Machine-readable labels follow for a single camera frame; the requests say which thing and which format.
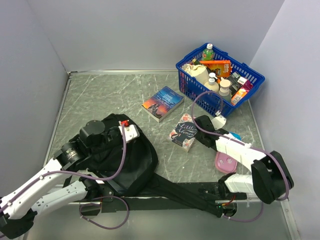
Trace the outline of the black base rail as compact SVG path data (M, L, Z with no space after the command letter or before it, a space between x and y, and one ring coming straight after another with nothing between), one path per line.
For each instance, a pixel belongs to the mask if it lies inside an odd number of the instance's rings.
M228 209L231 214L237 211L236 200L246 200L245 193L224 193L220 194L218 191L217 182L178 182L178 186L190 191L196 196L211 204L228 203L224 209ZM81 206L80 213L84 216L96 216L99 213L116 213L118 211L151 211L151 210L184 210L193 209L194 207L182 203L181 200L168 199L165 196L156 195L147 189L144 189L138 196L124 197L123 200L114 198L100 199L97 203L84 204Z

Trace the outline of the Jane Eyre paperback book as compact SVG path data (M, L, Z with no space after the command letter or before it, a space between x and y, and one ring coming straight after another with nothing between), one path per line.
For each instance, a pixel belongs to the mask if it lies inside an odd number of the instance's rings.
M185 98L172 90L168 86L164 86L151 98L146 100L141 107L158 123L160 123L167 115L175 110Z

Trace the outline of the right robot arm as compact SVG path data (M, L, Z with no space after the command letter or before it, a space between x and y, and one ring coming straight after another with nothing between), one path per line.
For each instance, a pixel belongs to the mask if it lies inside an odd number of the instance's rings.
M230 199L235 193L245 193L271 204L289 196L295 184L279 152L268 153L242 142L229 131L215 129L206 115L194 118L193 123L200 143L229 156L249 170L249 174L228 173L218 181L218 193L223 199Z

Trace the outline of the pink pencil case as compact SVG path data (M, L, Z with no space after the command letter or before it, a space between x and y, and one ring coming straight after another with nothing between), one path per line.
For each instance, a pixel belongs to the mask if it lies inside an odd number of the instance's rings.
M236 172L238 162L229 155L218 151L215 156L214 164L218 171L229 174Z

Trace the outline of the cream pump bottle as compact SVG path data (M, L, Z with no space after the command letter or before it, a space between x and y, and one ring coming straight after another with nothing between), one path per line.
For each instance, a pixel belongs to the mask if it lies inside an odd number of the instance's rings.
M209 79L207 82L205 82L204 86L210 90L210 91L213 91L215 93L218 93L219 92L219 89L220 89L220 86L219 84L217 83L217 76L214 72L211 72L209 74Z

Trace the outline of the black backpack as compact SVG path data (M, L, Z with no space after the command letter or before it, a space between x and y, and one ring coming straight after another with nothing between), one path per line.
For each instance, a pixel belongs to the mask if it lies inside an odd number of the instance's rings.
M105 126L120 126L119 121L130 120L125 114L110 114L101 121ZM80 132L61 148L63 169L67 171L89 170L100 178L106 178L107 184L121 197L135 197L144 189L155 195L171 200L181 200L194 209L208 212L218 218L223 208L209 203L188 190L180 187L155 173L159 163L152 143L138 128L139 137L103 151L89 152L81 144Z

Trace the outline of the orange snack box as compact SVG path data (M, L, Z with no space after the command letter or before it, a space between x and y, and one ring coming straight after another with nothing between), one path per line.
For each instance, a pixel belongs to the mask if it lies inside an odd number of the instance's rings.
M202 60L200 63L214 72L217 77L226 78L232 73L232 63L230 60Z

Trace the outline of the Little Women paperback book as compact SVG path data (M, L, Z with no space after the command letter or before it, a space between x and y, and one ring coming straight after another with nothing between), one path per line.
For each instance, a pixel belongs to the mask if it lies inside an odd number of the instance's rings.
M198 129L191 115L185 113L170 132L168 139L188 152L196 139L197 132Z

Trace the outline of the black box with barcode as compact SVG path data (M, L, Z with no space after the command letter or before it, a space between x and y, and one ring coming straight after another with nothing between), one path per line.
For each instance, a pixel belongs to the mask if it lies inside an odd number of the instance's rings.
M232 96L235 95L238 92L238 90L247 82L247 79L245 77L242 77L236 71L233 72L226 79L230 81L229 91Z

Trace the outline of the orange small carton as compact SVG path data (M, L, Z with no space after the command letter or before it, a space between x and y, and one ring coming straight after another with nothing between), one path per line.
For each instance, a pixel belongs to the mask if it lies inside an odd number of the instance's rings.
M231 98L231 104L233 106L237 105L238 102L240 100L242 100L243 97L245 97L247 95L247 93L249 92L248 89L244 88L244 87L241 87L235 94L234 96Z

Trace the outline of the magenta small box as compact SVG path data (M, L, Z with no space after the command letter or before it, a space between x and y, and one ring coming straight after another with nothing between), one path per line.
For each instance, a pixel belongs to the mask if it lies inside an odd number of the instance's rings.
M246 89L247 92L249 92L253 88L253 84L249 80L246 80L242 87Z

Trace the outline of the beige cloth pouch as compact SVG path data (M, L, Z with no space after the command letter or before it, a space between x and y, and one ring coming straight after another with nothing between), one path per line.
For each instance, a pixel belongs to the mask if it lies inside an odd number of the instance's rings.
M204 85L209 80L207 68L203 65L184 64L182 70L195 78L200 84Z

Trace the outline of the beige lidded bottle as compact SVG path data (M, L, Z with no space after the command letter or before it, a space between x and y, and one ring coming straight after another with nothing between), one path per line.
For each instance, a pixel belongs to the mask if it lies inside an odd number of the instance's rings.
M230 92L231 82L223 77L220 78L219 82L219 95L228 103L231 102L232 96Z

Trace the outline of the blue plastic basket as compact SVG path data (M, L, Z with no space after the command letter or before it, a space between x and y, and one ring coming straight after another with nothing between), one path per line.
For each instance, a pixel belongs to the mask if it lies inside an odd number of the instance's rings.
M195 77L190 76L187 72L185 72L182 69L182 66L185 64L190 64L193 59L200 60L202 57L202 52L206 47L207 44L205 43L194 49L175 65L178 70L179 90L192 101L194 101L198 95L204 93L208 89L199 83ZM197 105L204 109L211 116L214 116L217 111L221 111L221 114L224 117L228 117L235 109L239 108L245 101L248 101L259 90L260 86L265 81L265 77L259 72L250 68L246 63L240 63L229 56L227 52L215 46L213 47L213 52L214 60L229 60L231 62L232 71L237 72L239 75L249 80L253 85L253 88L237 103L237 105L232 105L231 103L224 101L223 108L221 109L220 96L215 93L207 93L202 95L197 100Z

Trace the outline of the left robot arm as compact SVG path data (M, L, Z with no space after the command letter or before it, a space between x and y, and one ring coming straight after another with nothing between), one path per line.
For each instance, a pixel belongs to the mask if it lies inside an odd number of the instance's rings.
M127 143L139 132L129 121L107 127L102 121L89 121L79 134L64 144L54 157L31 179L0 200L0 231L4 237L15 239L28 232L41 215L68 203L99 195L99 182L116 178L123 169ZM106 152L122 148L117 170L111 176L94 177L81 173L93 169L93 164L105 159Z

